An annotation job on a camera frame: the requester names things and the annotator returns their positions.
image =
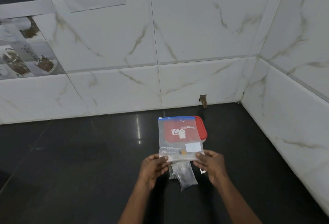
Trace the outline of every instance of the right hand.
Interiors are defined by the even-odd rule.
[[[210,182],[218,189],[220,183],[228,178],[226,173],[224,156],[212,150],[203,150],[205,154],[196,153],[198,161],[193,164],[208,172]]]

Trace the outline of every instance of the hand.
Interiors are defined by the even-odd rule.
[[[208,172],[210,182],[218,189],[223,179],[228,178],[226,173],[224,156],[212,150],[203,150],[204,154],[196,153],[198,161],[193,164]]]
[[[153,154],[142,161],[137,184],[146,185],[149,190],[155,186],[155,181],[159,176],[168,170],[167,156],[160,157],[159,154]]]

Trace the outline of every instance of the dark floor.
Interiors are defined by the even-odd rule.
[[[241,104],[0,126],[0,223],[116,223],[141,161],[159,151],[158,117],[200,116],[204,148],[224,155],[231,180],[265,223],[329,223]],[[146,223],[230,223],[219,194],[180,191],[168,174],[150,196]]]

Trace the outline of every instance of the left hand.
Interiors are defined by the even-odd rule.
[[[167,156],[160,157],[159,154],[153,154],[142,161],[137,183],[146,185],[149,190],[155,186],[155,181],[159,176],[168,170]]]

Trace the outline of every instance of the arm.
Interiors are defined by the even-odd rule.
[[[208,172],[209,180],[220,193],[232,222],[234,224],[261,224],[228,177],[224,156],[211,150],[204,150],[204,153],[205,155],[197,153],[199,160],[193,163]]]
[[[136,185],[118,224],[141,224],[143,222],[147,200],[155,186],[156,179],[168,170],[167,160],[167,156],[159,158],[158,154],[143,160]]]

